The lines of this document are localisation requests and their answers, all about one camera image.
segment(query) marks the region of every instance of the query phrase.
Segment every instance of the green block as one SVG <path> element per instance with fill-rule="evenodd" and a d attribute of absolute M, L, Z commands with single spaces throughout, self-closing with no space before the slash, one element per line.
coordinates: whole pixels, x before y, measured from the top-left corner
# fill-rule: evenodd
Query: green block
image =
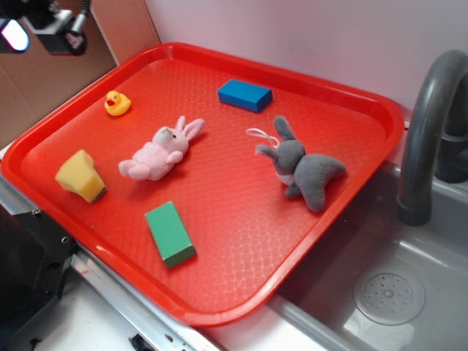
<path fill-rule="evenodd" d="M 161 258 L 172 268 L 197 254 L 172 201 L 146 214 Z"/>

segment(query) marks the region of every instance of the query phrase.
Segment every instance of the tray rim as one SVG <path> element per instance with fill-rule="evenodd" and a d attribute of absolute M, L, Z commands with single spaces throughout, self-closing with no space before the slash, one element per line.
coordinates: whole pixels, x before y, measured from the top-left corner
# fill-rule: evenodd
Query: tray rim
<path fill-rule="evenodd" d="M 77 238 L 78 242 L 84 245 L 87 249 L 95 247 L 96 240 L 105 241 L 98 235 L 90 233 L 76 219 L 63 218 L 60 213 L 57 213 L 58 211 L 54 208 L 53 199 L 49 199 L 47 196 L 44 196 L 40 189 L 33 186 L 33 184 L 30 184 L 22 176 L 20 171 L 22 158 L 52 133 L 61 128 L 68 121 L 71 121 L 77 114 L 96 102 L 101 96 L 105 96 L 105 94 L 109 90 L 112 90 L 114 86 L 131 77 L 147 64 L 160 59 L 186 60 L 186 58 L 193 54 L 198 55 L 198 58 L 204 58 L 204 63 L 207 67 L 211 67 L 216 70 L 223 70 L 224 72 L 229 72 L 233 75 L 242 76 L 244 79 L 254 80 L 258 83 L 290 90 L 296 94 L 306 94 L 307 96 L 314 91 L 327 91 L 328 94 L 336 94 L 337 96 L 340 96 L 340 106 L 344 108 L 361 112 L 366 115 L 371 115 L 371 113 L 375 113 L 375 109 L 379 109 L 381 113 L 384 112 L 386 114 L 386 118 L 377 118 L 377 120 L 384 126 L 386 132 L 386 139 L 379 151 L 374 154 L 366 163 L 366 166 L 355 175 L 354 179 L 350 182 L 352 186 L 348 185 L 344 189 L 344 191 L 339 195 L 339 201 L 331 203 L 328 210 L 318 219 L 312 229 L 305 234 L 301 241 L 298 242 L 292 251 L 292 254 L 286 257 L 283 263 L 268 277 L 260 289 L 257 290 L 251 298 L 241 305 L 234 306 L 227 310 L 208 313 L 193 309 L 189 304 L 185 303 L 185 301 L 174 294 L 171 294 L 171 296 L 165 295 L 163 293 L 165 287 L 162 284 L 158 284 L 157 287 L 154 287 L 154 289 L 157 290 L 157 293 L 160 293 L 157 294 L 157 298 L 149 296 L 154 303 L 160 305 L 168 313 L 190 325 L 215 326 L 232 322 L 252 312 L 258 306 L 261 306 L 274 293 L 274 290 L 285 279 L 287 273 L 291 272 L 291 270 L 300 262 L 301 258 L 313 247 L 314 243 L 333 223 L 333 220 L 338 216 L 338 214 L 346 208 L 348 203 L 372 177 L 378 167 L 385 161 L 386 156 L 389 155 L 400 141 L 404 131 L 404 119 L 402 111 L 395 102 L 368 91 L 349 87 L 340 83 L 334 83 L 322 78 L 312 77 L 299 72 L 273 67 L 245 58 L 239 58 L 237 56 L 231 56 L 205 48 L 199 48 L 194 45 L 177 42 L 167 43 L 148 48 L 123 63 L 121 66 L 111 70 L 105 76 L 92 83 L 88 88 L 65 102 L 61 107 L 54 110 L 38 124 L 22 134 L 9 147 L 4 158 L 0 162 L 1 171 L 4 174 L 4 177 L 24 193 L 24 195 L 33 203 L 36 203 L 43 211 L 51 215 L 69 232 L 79 233 L 85 230 L 90 234 L 87 238 Z M 226 61 L 229 61 L 230 64 L 234 64 L 236 69 L 241 72 L 233 73 L 232 70 L 222 69 L 222 64 Z M 275 78 L 279 76 L 286 78 L 287 84 L 283 86 L 275 85 L 273 82 L 275 81 Z M 116 266 L 118 261 L 119 271 L 117 273 L 139 290 L 145 285 L 154 285 L 154 280 L 150 281 L 145 276 L 140 276 L 137 279 L 128 279 L 129 276 L 132 277 L 132 275 L 135 275 L 135 267 L 126 262 L 125 257 L 120 257 L 123 256 L 120 252 L 109 253 L 107 250 L 104 250 L 99 253 L 99 260 L 108 265 L 111 269 L 114 269 L 113 267 Z"/>

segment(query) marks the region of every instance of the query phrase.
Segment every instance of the white wall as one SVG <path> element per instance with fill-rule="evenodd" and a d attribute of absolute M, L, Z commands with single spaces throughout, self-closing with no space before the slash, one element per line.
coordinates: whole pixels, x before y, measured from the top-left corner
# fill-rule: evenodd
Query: white wall
<path fill-rule="evenodd" d="M 146 0 L 186 42 L 389 97 L 410 116 L 439 54 L 468 52 L 467 0 Z"/>

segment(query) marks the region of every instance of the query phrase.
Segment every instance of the drain cover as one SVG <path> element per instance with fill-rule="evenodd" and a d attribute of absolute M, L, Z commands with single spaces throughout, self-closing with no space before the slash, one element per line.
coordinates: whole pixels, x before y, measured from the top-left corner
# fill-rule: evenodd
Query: drain cover
<path fill-rule="evenodd" d="M 425 294 L 420 280 L 410 271 L 396 265 L 381 265 L 359 276 L 354 300 L 370 320 L 399 325 L 421 312 Z"/>

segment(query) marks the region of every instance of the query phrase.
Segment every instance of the yellow sponge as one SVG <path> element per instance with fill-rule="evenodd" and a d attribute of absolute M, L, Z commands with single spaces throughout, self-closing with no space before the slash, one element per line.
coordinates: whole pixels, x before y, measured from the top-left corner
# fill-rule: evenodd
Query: yellow sponge
<path fill-rule="evenodd" d="M 56 181 L 89 203 L 96 201 L 105 191 L 104 181 L 94 169 L 94 160 L 84 150 L 79 150 L 60 167 Z"/>

